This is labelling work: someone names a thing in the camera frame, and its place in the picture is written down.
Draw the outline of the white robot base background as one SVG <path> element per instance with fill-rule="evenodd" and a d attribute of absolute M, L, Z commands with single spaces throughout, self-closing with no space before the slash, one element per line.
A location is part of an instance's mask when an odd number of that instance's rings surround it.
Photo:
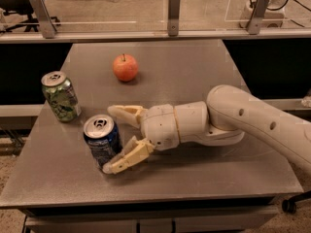
<path fill-rule="evenodd" d="M 264 27 L 281 27 L 285 19 L 285 6 L 289 0 L 270 0 L 264 14 Z M 248 21 L 251 18 L 256 2 L 249 0 L 246 2 L 239 25 L 241 28 L 246 28 Z"/>

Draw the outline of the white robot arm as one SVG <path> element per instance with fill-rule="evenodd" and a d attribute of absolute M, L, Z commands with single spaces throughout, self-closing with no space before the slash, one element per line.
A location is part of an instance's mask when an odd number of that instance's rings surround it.
<path fill-rule="evenodd" d="M 108 113 L 138 128 L 143 138 L 131 138 L 121 153 L 103 166 L 106 174 L 120 173 L 155 150 L 170 150 L 187 142 L 227 146 L 241 141 L 246 133 L 311 173 L 311 123 L 231 85 L 213 87 L 204 102 L 149 109 L 114 105 Z"/>

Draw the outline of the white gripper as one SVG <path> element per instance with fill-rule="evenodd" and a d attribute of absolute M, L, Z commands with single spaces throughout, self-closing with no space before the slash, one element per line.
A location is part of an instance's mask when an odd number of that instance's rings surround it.
<path fill-rule="evenodd" d="M 105 174 L 117 174 L 144 161 L 154 149 L 169 150 L 180 144 L 174 108 L 169 104 L 148 110 L 137 105 L 113 105 L 107 111 L 135 128 L 140 127 L 141 120 L 142 135 L 148 140 L 133 136 L 120 153 L 103 165 Z"/>

